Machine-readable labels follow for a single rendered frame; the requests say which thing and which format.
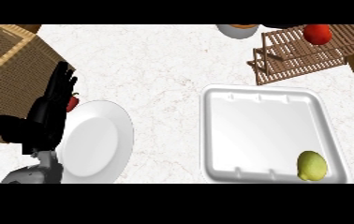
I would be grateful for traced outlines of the red tomato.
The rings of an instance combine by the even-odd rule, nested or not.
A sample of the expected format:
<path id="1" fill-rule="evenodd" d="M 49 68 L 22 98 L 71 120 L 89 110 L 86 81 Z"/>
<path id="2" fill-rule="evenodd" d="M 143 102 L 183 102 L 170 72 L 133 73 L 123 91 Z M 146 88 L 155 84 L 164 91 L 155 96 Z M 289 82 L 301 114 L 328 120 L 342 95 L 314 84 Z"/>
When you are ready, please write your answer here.
<path id="1" fill-rule="evenodd" d="M 332 39 L 332 32 L 328 24 L 307 24 L 302 36 L 313 45 L 323 45 Z"/>

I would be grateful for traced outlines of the brown wicker basket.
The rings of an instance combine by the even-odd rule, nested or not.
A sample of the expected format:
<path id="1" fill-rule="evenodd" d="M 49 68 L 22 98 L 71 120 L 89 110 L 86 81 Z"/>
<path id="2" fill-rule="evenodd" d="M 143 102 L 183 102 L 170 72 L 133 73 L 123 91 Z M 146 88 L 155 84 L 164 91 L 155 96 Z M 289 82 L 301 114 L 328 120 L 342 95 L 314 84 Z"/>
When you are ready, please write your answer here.
<path id="1" fill-rule="evenodd" d="M 62 57 L 37 34 L 0 24 L 0 115 L 28 116 L 59 62 Z"/>

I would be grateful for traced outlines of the dark round object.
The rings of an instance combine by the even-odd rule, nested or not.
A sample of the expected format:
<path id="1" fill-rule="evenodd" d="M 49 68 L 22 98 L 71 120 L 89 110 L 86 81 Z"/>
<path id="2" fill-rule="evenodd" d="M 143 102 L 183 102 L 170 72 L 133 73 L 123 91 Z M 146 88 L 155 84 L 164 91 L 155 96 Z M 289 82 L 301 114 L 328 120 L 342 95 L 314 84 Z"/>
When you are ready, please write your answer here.
<path id="1" fill-rule="evenodd" d="M 300 26 L 302 24 L 263 24 L 266 27 L 269 28 L 277 28 L 277 29 L 286 29 L 286 28 L 291 28 L 291 27 L 295 27 L 295 26 Z"/>

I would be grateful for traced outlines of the white square tray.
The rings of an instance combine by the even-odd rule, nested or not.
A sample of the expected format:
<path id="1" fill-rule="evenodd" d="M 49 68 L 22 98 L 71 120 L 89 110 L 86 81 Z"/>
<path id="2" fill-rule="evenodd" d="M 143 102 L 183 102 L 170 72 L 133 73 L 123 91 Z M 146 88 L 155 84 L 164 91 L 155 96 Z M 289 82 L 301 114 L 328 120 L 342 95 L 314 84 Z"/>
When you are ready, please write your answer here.
<path id="1" fill-rule="evenodd" d="M 347 184 L 347 167 L 323 101 L 305 88 L 211 84 L 199 104 L 201 170 L 213 183 L 297 183 L 298 157 L 325 158 L 323 184 Z"/>

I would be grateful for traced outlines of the yellow-green lemon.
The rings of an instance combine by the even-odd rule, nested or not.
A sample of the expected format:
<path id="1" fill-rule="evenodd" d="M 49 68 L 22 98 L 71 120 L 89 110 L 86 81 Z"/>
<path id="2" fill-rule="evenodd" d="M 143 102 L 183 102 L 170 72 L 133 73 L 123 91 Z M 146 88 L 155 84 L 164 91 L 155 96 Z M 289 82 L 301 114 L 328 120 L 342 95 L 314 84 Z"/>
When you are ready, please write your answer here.
<path id="1" fill-rule="evenodd" d="M 328 173 L 325 158 L 314 151 L 304 151 L 298 155 L 298 178 L 302 181 L 319 181 Z"/>

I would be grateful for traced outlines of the white round plate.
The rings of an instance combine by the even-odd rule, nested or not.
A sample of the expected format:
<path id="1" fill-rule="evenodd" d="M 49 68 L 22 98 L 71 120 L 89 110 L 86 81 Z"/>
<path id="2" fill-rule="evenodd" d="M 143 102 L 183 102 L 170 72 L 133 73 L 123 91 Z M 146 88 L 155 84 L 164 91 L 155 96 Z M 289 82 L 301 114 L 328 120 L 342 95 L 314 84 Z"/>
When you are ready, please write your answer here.
<path id="1" fill-rule="evenodd" d="M 66 115 L 56 155 L 62 184 L 114 183 L 133 153 L 134 128 L 124 108 L 112 101 L 80 104 Z"/>

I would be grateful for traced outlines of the red bell pepper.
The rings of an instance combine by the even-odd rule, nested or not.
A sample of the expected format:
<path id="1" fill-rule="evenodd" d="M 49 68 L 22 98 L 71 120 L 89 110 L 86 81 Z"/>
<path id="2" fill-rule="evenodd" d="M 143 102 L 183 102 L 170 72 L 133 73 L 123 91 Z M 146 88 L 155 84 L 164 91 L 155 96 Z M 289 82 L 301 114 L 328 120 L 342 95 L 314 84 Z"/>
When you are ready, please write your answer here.
<path id="1" fill-rule="evenodd" d="M 78 105 L 78 92 L 74 92 L 72 93 L 72 96 L 71 96 L 71 99 L 69 99 L 69 103 L 68 103 L 68 106 L 66 106 L 66 112 L 69 112 L 75 106 Z"/>

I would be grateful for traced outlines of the brown wooden tiered shelf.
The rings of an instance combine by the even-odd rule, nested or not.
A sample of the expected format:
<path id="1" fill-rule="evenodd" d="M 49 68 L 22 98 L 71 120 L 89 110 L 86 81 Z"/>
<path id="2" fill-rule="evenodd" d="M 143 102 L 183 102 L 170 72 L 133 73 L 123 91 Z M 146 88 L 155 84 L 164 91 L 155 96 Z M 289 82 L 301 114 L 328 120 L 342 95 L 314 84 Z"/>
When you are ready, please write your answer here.
<path id="1" fill-rule="evenodd" d="M 354 71 L 354 24 L 331 24 L 332 39 L 313 45 L 302 36 L 304 26 L 261 34 L 260 48 L 254 48 L 255 84 L 291 79 L 332 67 L 350 65 Z"/>

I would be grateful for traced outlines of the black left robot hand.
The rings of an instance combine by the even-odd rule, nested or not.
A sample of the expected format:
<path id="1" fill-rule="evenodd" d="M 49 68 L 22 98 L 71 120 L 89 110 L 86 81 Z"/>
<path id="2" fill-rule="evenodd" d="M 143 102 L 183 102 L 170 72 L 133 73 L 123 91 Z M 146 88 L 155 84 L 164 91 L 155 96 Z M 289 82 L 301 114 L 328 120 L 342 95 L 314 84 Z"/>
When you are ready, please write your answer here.
<path id="1" fill-rule="evenodd" d="M 24 155 L 52 151 L 61 143 L 77 80 L 68 63 L 59 62 L 44 95 L 34 101 L 28 116 L 0 115 L 0 138 L 5 142 L 22 144 Z"/>

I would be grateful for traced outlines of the grey bowl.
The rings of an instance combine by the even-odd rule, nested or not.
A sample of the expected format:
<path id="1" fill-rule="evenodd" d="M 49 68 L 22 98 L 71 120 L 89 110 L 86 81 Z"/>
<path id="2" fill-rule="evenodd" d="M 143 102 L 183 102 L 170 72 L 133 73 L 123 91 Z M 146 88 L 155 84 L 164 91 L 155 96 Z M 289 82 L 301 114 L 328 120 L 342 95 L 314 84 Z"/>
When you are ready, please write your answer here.
<path id="1" fill-rule="evenodd" d="M 220 32 L 230 38 L 243 39 L 255 34 L 257 24 L 218 24 Z"/>

